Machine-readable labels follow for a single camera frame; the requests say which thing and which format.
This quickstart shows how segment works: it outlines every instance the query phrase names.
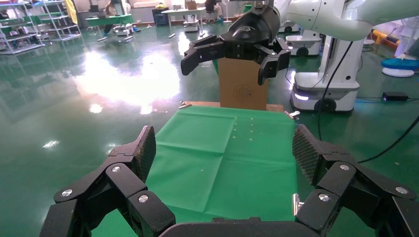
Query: shelf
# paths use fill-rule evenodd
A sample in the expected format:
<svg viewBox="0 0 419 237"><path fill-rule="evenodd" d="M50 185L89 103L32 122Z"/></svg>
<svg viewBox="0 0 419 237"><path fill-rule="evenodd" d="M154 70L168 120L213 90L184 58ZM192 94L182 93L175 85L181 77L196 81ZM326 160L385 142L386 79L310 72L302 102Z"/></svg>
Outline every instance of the shelf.
<svg viewBox="0 0 419 237"><path fill-rule="evenodd" d="M22 6L24 3L5 3L5 4L0 4L0 8L5 7L5 6Z"/></svg>
<svg viewBox="0 0 419 237"><path fill-rule="evenodd" d="M15 24L11 24L11 25L3 25L0 24L0 29L4 29L4 28L9 28L9 27L18 27L18 26L26 26L28 24L30 24L31 22L19 22L19 23L15 23Z"/></svg>
<svg viewBox="0 0 419 237"><path fill-rule="evenodd" d="M58 1L44 1L43 3L45 5L51 5L51 4L60 4L60 3L63 3L63 2L64 2L63 0L58 0Z"/></svg>
<svg viewBox="0 0 419 237"><path fill-rule="evenodd" d="M16 54L16 53L21 53L24 51L28 51L31 49L35 49L35 48L40 48L40 47L44 47L44 44L32 44L32 45L28 45L28 46L24 46L24 47L19 47L16 49L13 49L13 51L10 51L9 49L6 50L0 50L0 55L1 54Z"/></svg>
<svg viewBox="0 0 419 237"><path fill-rule="evenodd" d="M41 21L48 21L48 20L59 20L59 19L64 19L64 18L67 18L68 16L67 15L64 15L64 16L56 16L56 17L40 17L40 20Z"/></svg>
<svg viewBox="0 0 419 237"><path fill-rule="evenodd" d="M65 30L65 29L69 29L69 28L73 28L76 27L77 25L70 25L70 26L57 26L57 30ZM51 28L49 30L47 30L48 32L54 32L55 29Z"/></svg>
<svg viewBox="0 0 419 237"><path fill-rule="evenodd" d="M67 41L82 36L81 34L61 35L61 39L57 36L55 39L44 39L45 41Z"/></svg>
<svg viewBox="0 0 419 237"><path fill-rule="evenodd" d="M37 34L33 33L33 34L24 34L24 35L16 35L16 36L6 36L6 40L7 41L20 40L20 39L29 38L36 35Z"/></svg>

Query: cardboard box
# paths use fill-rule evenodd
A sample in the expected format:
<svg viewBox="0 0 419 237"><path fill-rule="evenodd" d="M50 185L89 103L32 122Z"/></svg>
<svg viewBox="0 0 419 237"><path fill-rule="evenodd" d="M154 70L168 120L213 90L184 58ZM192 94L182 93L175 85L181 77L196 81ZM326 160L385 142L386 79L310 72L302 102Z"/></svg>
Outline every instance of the cardboard box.
<svg viewBox="0 0 419 237"><path fill-rule="evenodd" d="M197 7L198 7L198 5L196 4L196 2L195 2L195 1L187 1L187 2L186 2L186 8L187 8L188 10L196 10L196 9L197 9Z"/></svg>
<svg viewBox="0 0 419 237"><path fill-rule="evenodd" d="M266 110L269 81L263 86L257 84L259 68L259 64L249 60L218 60L221 107Z"/></svg>

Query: green cloth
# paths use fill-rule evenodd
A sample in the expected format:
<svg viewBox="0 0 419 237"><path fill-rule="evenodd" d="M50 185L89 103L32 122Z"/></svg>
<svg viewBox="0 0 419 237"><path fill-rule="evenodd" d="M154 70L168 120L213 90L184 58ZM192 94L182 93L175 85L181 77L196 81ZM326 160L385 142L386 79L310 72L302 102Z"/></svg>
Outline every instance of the green cloth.
<svg viewBox="0 0 419 237"><path fill-rule="evenodd" d="M128 24L133 23L134 20L131 14L123 16L110 16L107 18L87 18L87 24L89 26L103 26L103 25L116 25L116 24Z"/></svg>
<svg viewBox="0 0 419 237"><path fill-rule="evenodd" d="M248 12L251 8L252 8L252 5L251 4L246 4L245 5L245 9L243 10L243 13Z"/></svg>
<svg viewBox="0 0 419 237"><path fill-rule="evenodd" d="M146 184L177 223L213 217L294 220L294 129L283 113L204 106L179 110L156 136ZM109 216L94 235L135 236L118 213Z"/></svg>

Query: green floor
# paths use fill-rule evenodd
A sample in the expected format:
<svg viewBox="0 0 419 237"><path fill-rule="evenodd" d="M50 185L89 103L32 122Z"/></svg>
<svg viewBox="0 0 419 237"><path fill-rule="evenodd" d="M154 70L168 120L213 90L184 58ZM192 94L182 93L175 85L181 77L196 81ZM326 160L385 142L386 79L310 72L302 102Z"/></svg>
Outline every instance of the green floor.
<svg viewBox="0 0 419 237"><path fill-rule="evenodd" d="M168 39L168 27L149 28L131 43L100 42L98 35L54 43L19 56L0 57L0 236L38 236L57 190L98 167L116 145L132 141L144 125L160 130L179 101L218 101L218 79L211 62L188 76L180 60L195 33ZM227 26L205 26L220 34ZM359 96L384 90L419 97L418 76L395 79L381 73L388 50L363 53ZM315 71L319 58L292 59L290 73ZM268 103L289 105L284 78L270 83ZM391 144L415 119L419 102L356 103L350 115L324 115L323 138L346 147L358 160ZM316 115L302 114L314 134ZM419 192L419 129L382 158L365 164ZM106 224L122 223L112 213ZM373 236L344 210L330 236Z"/></svg>

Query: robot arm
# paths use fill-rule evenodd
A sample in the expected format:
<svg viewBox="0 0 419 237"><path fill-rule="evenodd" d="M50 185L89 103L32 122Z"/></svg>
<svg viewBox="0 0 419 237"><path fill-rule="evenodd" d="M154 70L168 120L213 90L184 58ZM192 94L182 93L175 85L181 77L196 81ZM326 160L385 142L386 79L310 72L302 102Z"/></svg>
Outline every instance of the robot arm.
<svg viewBox="0 0 419 237"><path fill-rule="evenodd" d="M281 17L346 41L365 38L372 26L419 15L417 0L285 0L282 5Z"/></svg>

